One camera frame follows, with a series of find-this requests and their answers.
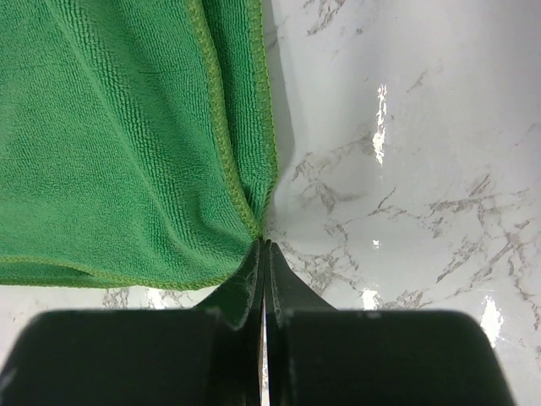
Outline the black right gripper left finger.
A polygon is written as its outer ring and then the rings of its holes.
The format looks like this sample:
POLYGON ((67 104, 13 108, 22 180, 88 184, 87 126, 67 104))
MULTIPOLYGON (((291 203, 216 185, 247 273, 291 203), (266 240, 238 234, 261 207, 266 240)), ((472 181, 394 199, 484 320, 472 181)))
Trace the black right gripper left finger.
POLYGON ((2 369, 2 404, 259 404, 264 247, 189 309, 35 316, 2 369))

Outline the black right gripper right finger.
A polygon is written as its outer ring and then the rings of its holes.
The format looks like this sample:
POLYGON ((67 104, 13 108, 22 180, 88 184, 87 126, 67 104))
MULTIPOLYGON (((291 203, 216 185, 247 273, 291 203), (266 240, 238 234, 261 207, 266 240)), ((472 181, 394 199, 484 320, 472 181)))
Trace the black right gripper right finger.
POLYGON ((450 310, 338 310, 265 246, 273 405, 511 405, 480 325, 450 310))

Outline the green towel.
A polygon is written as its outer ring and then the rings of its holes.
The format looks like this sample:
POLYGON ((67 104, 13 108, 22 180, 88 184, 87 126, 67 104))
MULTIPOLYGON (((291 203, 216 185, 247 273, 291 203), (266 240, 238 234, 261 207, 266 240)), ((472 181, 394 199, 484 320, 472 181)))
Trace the green towel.
POLYGON ((277 174, 261 2, 2 2, 2 284, 217 285, 277 174))

